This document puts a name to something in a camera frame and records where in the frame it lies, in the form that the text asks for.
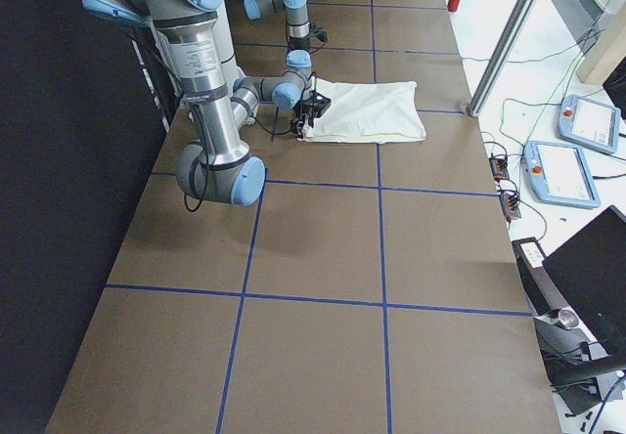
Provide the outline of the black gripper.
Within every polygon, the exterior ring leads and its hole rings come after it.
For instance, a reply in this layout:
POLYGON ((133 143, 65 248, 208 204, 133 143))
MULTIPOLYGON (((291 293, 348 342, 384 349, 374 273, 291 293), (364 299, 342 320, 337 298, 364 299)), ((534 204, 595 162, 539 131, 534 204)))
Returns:
POLYGON ((319 92, 311 92, 307 99, 299 101, 294 108, 297 118, 290 121, 290 130, 296 137, 304 137, 313 121, 320 118, 331 106, 331 99, 319 92))

